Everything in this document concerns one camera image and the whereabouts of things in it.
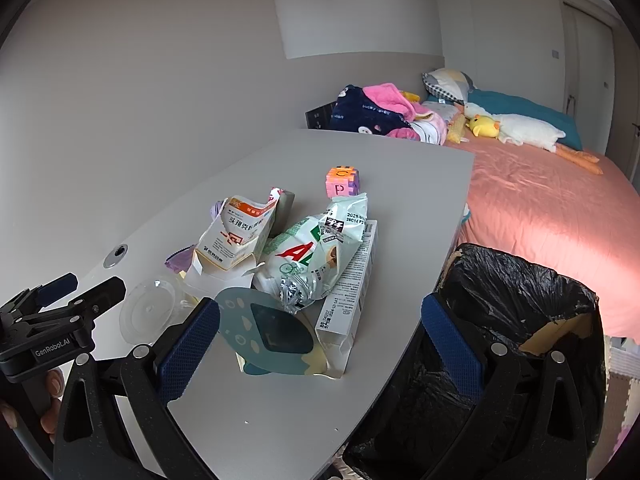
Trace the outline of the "left bare hand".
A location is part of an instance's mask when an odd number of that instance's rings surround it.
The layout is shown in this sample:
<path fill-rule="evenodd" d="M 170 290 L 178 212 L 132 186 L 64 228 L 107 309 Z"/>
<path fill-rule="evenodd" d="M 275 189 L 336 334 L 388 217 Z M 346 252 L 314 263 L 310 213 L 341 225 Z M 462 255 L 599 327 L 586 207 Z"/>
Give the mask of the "left bare hand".
<path fill-rule="evenodd" d="M 58 415 L 61 409 L 61 398 L 65 388 L 62 370 L 59 368 L 49 370 L 46 378 L 44 378 L 44 385 L 50 396 L 50 405 L 48 410 L 42 415 L 40 424 L 50 441 L 54 443 L 56 428 L 58 428 Z M 13 408 L 4 402 L 1 403 L 1 414 L 10 429 L 17 427 L 17 414 Z"/>

